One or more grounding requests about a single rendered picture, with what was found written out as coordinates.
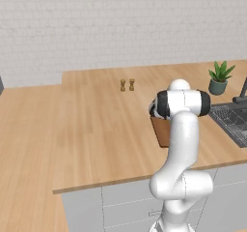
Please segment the dark grey sink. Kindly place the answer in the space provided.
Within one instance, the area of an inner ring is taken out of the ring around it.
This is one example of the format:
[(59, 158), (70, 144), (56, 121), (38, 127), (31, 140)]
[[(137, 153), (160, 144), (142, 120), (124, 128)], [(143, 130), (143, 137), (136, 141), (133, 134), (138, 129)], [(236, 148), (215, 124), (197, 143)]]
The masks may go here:
[(247, 104), (213, 104), (208, 115), (238, 147), (247, 147)]

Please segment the green potted plant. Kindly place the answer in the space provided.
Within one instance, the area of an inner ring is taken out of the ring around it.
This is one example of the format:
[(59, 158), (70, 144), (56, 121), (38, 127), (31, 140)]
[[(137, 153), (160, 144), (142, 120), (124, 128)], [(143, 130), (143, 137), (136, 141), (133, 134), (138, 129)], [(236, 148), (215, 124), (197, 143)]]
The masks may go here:
[(221, 65), (217, 61), (214, 62), (214, 71), (208, 71), (210, 82), (208, 91), (215, 96), (222, 95), (227, 87), (228, 79), (231, 78), (231, 72), (235, 66), (227, 68), (227, 62), (224, 61)]

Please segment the dark grey tap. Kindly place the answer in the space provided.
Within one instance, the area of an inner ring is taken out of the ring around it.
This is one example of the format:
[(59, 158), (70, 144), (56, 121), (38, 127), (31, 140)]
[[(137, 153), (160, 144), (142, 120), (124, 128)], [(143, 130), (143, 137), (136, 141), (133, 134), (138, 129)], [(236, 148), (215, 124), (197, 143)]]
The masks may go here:
[(237, 104), (242, 104), (247, 102), (247, 96), (245, 95), (246, 91), (247, 91), (247, 78), (245, 79), (240, 95), (238, 97), (233, 97), (233, 102)]

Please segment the grey cupboard run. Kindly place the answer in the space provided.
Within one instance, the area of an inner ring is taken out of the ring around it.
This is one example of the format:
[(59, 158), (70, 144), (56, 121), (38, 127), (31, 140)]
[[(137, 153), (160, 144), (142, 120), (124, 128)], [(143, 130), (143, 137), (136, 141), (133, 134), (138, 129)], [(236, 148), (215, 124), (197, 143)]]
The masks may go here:
[[(196, 203), (187, 220), (195, 232), (247, 229), (247, 163), (207, 171), (212, 195)], [(162, 202), (151, 196), (147, 180), (62, 195), (69, 232), (149, 232)]]

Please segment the brown wooden cutting board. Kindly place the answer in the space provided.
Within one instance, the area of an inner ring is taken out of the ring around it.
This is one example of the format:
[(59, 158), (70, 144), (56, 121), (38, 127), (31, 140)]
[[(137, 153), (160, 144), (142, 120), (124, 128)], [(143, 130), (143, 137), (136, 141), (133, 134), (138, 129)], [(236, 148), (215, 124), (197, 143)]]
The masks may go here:
[(168, 148), (170, 145), (170, 121), (151, 117), (151, 124), (159, 146), (161, 148)]

